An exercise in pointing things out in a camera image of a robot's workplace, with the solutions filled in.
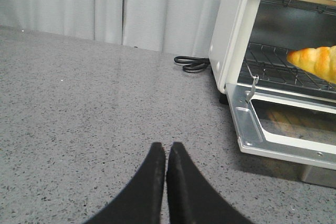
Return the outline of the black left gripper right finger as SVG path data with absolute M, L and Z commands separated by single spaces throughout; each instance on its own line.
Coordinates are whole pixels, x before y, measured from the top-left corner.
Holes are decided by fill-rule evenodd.
M 171 147 L 166 183 L 170 223 L 251 223 L 208 183 L 180 142 Z

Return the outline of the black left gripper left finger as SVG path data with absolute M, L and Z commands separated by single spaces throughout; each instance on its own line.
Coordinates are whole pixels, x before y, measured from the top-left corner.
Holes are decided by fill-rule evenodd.
M 164 178 L 165 151 L 155 142 L 124 189 L 86 223 L 160 223 Z

